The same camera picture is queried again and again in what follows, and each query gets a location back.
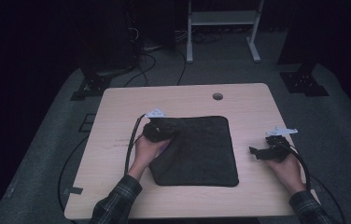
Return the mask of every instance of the plaid sleeve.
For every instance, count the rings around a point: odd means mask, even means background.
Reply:
[[[321,204],[306,190],[292,195],[289,204],[302,224],[332,223]]]
[[[142,189],[137,180],[125,175],[108,197],[94,206],[90,223],[127,223],[134,200]]]

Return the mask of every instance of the folded black cloth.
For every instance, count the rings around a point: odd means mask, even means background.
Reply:
[[[177,134],[149,168],[160,186],[234,187],[239,183],[228,120],[162,119]]]

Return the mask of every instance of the carpeted floor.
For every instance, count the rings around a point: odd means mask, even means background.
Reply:
[[[260,63],[252,61],[246,34],[224,35],[217,42],[194,45],[194,63],[187,64],[180,85],[267,84],[287,126],[299,130],[292,139],[310,172],[325,183],[344,210],[347,222],[351,223],[351,101],[335,75],[321,65],[313,75],[330,96],[306,97],[288,93],[279,72],[295,71],[298,66],[276,65],[285,37],[286,33],[258,33],[256,44]],[[185,54],[185,44],[177,47]],[[184,67],[181,54],[162,49],[149,55],[156,59],[155,66],[146,72],[149,86],[176,85]],[[143,70],[152,64],[152,58],[142,57]],[[114,78],[110,88],[123,87],[138,73],[134,70]],[[67,190],[73,185],[83,155],[86,144],[83,139],[89,134],[79,128],[87,114],[96,113],[101,100],[100,97],[87,97],[84,101],[70,101],[82,80],[83,76],[77,70],[60,89],[0,202],[0,223],[70,223],[63,215],[62,206],[67,202]],[[128,87],[145,84],[141,76]],[[94,116],[88,116],[88,121],[93,119]],[[86,124],[83,130],[89,130],[90,126]],[[313,186],[324,208],[340,220],[329,194],[315,181]],[[295,217],[259,217],[259,221],[262,224],[299,223]]]

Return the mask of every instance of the metal stand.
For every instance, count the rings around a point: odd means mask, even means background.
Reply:
[[[260,0],[257,10],[247,11],[205,11],[193,12],[191,0],[188,6],[188,42],[187,42],[187,63],[193,63],[192,52],[192,26],[194,25],[241,25],[252,24],[251,37],[247,38],[247,44],[250,48],[255,63],[260,62],[260,56],[254,41],[260,23],[260,15],[262,12],[264,0]]]

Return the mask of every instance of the person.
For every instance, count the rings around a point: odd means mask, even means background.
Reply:
[[[127,223],[133,202],[142,190],[139,183],[141,176],[158,152],[166,148],[169,142],[170,140],[165,140],[153,143],[144,135],[139,136],[135,142],[135,157],[131,168],[109,195],[94,206],[91,224]],[[325,210],[306,190],[301,179],[301,167],[292,154],[280,163],[265,163],[272,168],[288,190],[291,195],[289,204],[302,224],[332,223]]]

